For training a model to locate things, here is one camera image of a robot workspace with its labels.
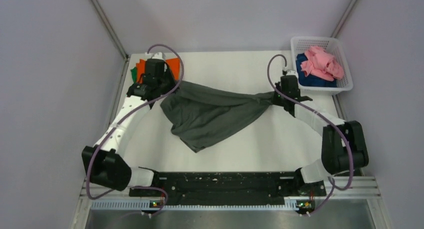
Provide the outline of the dark grey t shirt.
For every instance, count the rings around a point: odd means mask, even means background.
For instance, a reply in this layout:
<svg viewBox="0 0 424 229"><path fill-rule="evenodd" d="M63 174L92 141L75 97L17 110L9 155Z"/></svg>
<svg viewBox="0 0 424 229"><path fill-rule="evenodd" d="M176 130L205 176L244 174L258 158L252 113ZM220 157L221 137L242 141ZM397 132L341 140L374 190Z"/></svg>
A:
<svg viewBox="0 0 424 229"><path fill-rule="evenodd" d="M184 81L160 107L171 133L193 152L216 145L249 126L272 105L273 92L243 94Z"/></svg>

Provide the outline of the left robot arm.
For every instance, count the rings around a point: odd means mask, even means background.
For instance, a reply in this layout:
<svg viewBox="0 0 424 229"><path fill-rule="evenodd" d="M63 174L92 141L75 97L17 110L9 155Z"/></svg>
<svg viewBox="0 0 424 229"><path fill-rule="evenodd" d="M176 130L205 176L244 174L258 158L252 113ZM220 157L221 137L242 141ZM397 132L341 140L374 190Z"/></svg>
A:
<svg viewBox="0 0 424 229"><path fill-rule="evenodd" d="M177 83L169 64L159 58L149 58L144 72L127 90L120 111L105 134L94 146L86 146L82 160L88 182L111 190L141 186L149 196L160 191L160 182L152 170L131 167L124 160L129 142L141 119L155 101L175 90Z"/></svg>

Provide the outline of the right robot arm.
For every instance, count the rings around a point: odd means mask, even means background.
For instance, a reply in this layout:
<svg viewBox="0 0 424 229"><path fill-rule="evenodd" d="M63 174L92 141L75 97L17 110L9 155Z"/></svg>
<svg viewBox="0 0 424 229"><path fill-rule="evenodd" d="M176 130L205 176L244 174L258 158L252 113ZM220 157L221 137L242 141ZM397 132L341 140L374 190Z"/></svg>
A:
<svg viewBox="0 0 424 229"><path fill-rule="evenodd" d="M322 138L320 158L295 171L293 189L297 194L307 195L315 182L343 172L353 175L356 169L369 164L363 128L358 121L333 116L312 98L302 96L294 75L283 75L274 89L272 103L309 125Z"/></svg>

